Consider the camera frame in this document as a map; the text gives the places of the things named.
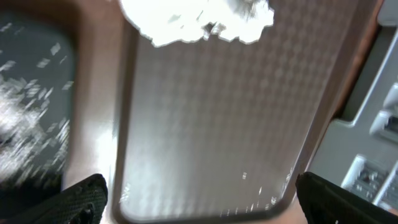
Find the white tissue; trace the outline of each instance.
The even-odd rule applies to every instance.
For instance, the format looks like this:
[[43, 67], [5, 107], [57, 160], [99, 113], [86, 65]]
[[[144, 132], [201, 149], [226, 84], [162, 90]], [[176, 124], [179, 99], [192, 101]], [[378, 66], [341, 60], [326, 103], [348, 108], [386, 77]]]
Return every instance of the white tissue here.
[[120, 0], [126, 18], [155, 47], [175, 41], [207, 40], [210, 34], [245, 44], [274, 23], [266, 0]]

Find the black object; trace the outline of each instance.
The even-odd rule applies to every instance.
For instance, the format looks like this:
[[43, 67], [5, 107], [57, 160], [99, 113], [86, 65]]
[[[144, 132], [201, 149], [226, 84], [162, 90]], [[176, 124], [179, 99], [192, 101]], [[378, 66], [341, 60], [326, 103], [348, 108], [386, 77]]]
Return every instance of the black object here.
[[107, 201], [105, 179], [95, 174], [6, 223], [96, 224], [100, 223]]
[[311, 173], [296, 181], [297, 197], [308, 224], [388, 224], [398, 217]]

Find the tray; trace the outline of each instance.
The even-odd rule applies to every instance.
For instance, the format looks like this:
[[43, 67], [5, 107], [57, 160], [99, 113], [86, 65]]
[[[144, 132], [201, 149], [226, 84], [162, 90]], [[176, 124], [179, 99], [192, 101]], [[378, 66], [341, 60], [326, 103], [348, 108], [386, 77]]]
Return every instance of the tray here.
[[294, 199], [375, 1], [270, 1], [258, 43], [153, 48], [130, 26], [113, 212], [118, 222], [270, 219]]

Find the crumpled white paper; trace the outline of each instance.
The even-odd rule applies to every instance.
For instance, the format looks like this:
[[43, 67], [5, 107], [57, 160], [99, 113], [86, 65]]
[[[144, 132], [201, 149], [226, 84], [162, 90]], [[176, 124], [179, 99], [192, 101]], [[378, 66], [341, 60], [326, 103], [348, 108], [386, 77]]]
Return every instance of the crumpled white paper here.
[[[207, 40], [257, 42], [274, 23], [267, 0], [120, 0], [126, 18], [155, 47]], [[213, 25], [211, 30], [206, 26]]]

